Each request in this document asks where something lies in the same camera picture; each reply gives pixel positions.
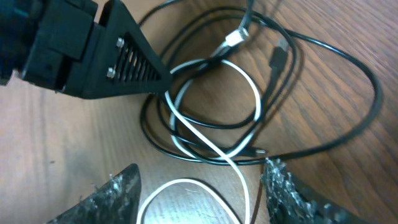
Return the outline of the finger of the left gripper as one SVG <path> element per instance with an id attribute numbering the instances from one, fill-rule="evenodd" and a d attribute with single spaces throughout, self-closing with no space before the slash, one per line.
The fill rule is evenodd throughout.
<path id="1" fill-rule="evenodd" d="M 122 1 L 108 1 L 89 32 L 83 55 L 73 62 L 62 93 L 99 99 L 162 93 L 172 75 Z"/>

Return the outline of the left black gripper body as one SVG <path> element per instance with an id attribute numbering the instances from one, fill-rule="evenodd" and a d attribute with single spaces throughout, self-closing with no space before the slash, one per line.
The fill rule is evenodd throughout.
<path id="1" fill-rule="evenodd" d="M 1 0 L 1 85 L 16 72 L 25 82 L 60 93 L 95 93 L 97 10 L 87 0 Z"/>

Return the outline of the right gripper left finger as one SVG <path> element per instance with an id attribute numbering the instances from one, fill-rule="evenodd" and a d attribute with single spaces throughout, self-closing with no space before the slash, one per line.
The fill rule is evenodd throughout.
<path id="1" fill-rule="evenodd" d="M 49 223 L 135 223 L 141 187 L 139 167 L 130 164 L 90 196 Z"/>

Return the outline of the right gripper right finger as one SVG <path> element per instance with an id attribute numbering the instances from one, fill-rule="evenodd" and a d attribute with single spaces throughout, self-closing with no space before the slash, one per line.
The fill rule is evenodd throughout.
<path id="1" fill-rule="evenodd" d="M 271 224 L 367 224 L 319 194 L 285 167 L 279 159 L 265 160 L 261 179 Z"/>

